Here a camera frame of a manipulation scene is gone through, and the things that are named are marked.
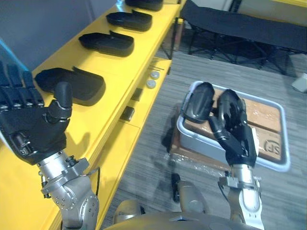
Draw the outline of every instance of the white bottle cap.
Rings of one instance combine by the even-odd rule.
[[[146,85],[149,89],[153,89],[156,86],[156,83],[154,80],[148,80]]]
[[[151,76],[152,79],[157,80],[159,78],[159,76],[160,76],[160,73],[158,71],[152,71],[150,73],[150,76]]]

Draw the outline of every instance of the brown box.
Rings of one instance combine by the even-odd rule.
[[[214,104],[217,107],[217,99],[223,93],[222,90],[214,89]],[[270,130],[275,133],[281,131],[280,112],[277,108],[244,99],[246,104],[246,113],[248,115],[248,124]]]
[[[223,91],[214,90],[213,107],[216,108],[216,101]],[[248,125],[256,129],[259,139],[259,156],[270,161],[280,161],[282,140],[279,110],[252,100],[244,100],[247,107]],[[197,124],[185,119],[183,126],[195,133],[215,139],[208,121]]]
[[[188,130],[193,131],[194,133],[198,133],[205,137],[215,139],[208,120],[205,121],[204,123],[197,124],[197,123],[194,123],[194,122],[191,122],[185,119],[183,123],[183,127]]]
[[[188,158],[191,158],[197,162],[200,162],[206,166],[209,166],[211,168],[215,168],[222,171],[229,171],[229,166],[227,164],[224,164],[220,161],[217,161],[215,159],[212,159],[211,157],[207,157],[205,155],[202,155],[200,153],[194,152],[190,149],[186,149],[185,147],[181,146],[180,144],[180,132],[177,129],[177,127],[174,127],[173,132],[173,139],[172,144],[170,148],[170,153],[179,154]]]
[[[259,140],[259,156],[270,161],[280,161],[282,151],[282,140],[279,134],[251,126],[256,129]]]
[[[184,128],[195,133],[201,134],[211,139],[215,139],[208,121],[197,124],[185,119],[183,126]],[[259,156],[270,161],[280,161],[282,150],[280,134],[257,126],[249,126],[256,129],[257,137],[259,139]]]

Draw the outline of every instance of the blue wall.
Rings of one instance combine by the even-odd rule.
[[[0,0],[0,39],[33,70],[115,3],[116,0]]]

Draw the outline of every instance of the gray plastic basket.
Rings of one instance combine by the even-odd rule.
[[[186,103],[188,102],[192,92],[194,89],[199,85],[202,84],[202,81],[195,81],[191,84],[188,94],[186,95],[186,98],[182,104],[182,108],[186,106]],[[227,88],[213,85],[214,88],[219,90],[226,90]],[[287,134],[287,128],[286,128],[286,120],[285,120],[285,113],[283,107],[275,102],[252,96],[247,93],[236,91],[239,97],[246,98],[249,100],[253,100],[256,102],[260,102],[262,104],[266,104],[268,106],[277,108],[281,115],[281,138],[282,138],[282,158],[279,163],[272,162],[266,159],[263,159],[261,157],[257,157],[256,164],[260,164],[262,166],[265,166],[269,169],[273,169],[278,172],[286,172],[289,170],[291,161],[290,161],[290,153],[289,153],[289,146],[288,146],[288,134]],[[208,137],[205,137],[203,135],[197,134],[195,132],[192,132],[183,126],[184,118],[182,115],[179,116],[177,120],[177,128],[180,131],[180,143],[183,147],[194,150],[196,152],[199,152],[203,155],[209,156],[211,158],[214,158],[218,161],[224,162],[227,164],[225,159],[225,150],[222,148],[222,146],[213,139],[210,139]]]

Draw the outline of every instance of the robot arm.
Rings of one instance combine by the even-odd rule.
[[[42,193],[60,208],[63,229],[94,230],[99,202],[89,176],[83,175],[89,163],[63,151],[71,116],[71,86],[60,82],[55,100],[44,107],[30,72],[23,73],[23,82],[17,66],[8,65],[7,73],[8,78],[0,62],[1,139],[18,158],[39,167]]]
[[[263,230],[260,182],[253,175],[257,153],[244,101],[233,90],[226,90],[217,103],[218,116],[209,117],[209,123],[231,168],[230,174],[220,178],[219,187],[230,188],[226,199],[232,220]]]

